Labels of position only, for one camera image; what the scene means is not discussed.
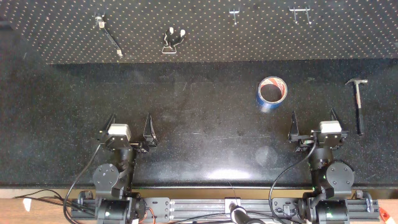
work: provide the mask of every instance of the pegboard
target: pegboard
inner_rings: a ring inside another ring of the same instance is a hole
[[[0,0],[0,16],[47,63],[217,62],[397,58],[398,1]],[[297,23],[289,8],[297,12]],[[238,10],[236,25],[229,10]],[[95,26],[119,44],[120,59]],[[161,53],[163,33],[186,30],[177,53]]]

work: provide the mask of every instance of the black tabletop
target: black tabletop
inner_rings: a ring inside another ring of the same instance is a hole
[[[293,60],[218,63],[45,65],[15,49],[0,60],[0,186],[68,187],[96,147],[95,133],[113,112],[139,138],[147,113],[159,145],[139,154],[135,187],[270,187],[304,154],[287,142],[294,110],[301,134],[334,108],[349,131],[334,152],[355,170],[355,187],[397,187],[398,60]],[[287,97],[270,113],[256,102],[259,82],[282,78]],[[366,135],[356,134],[354,77]],[[79,181],[109,162],[100,151]],[[310,186],[303,164],[282,187]]]

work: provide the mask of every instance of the roll of tape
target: roll of tape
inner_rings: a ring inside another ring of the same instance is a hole
[[[274,102],[267,101],[266,99],[264,99],[264,97],[261,95],[261,88],[266,85],[275,85],[276,87],[278,87],[282,97]],[[286,98],[286,95],[287,95],[287,86],[286,83],[281,78],[267,77],[260,82],[259,88],[257,90],[257,102],[261,107],[261,111],[268,112],[272,109],[277,108]]]

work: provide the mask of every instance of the claw hammer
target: claw hammer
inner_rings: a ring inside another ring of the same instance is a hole
[[[361,107],[361,97],[359,95],[359,84],[367,83],[368,80],[363,80],[363,79],[360,79],[360,78],[352,78],[346,83],[346,85],[348,83],[350,83],[350,82],[354,83],[355,90],[356,90],[356,104],[358,106],[358,112],[357,112],[356,119],[358,121],[358,134],[359,134],[359,136],[364,136],[365,127],[364,127],[364,123],[363,123],[363,115],[362,115],[362,109],[361,109],[362,108]]]

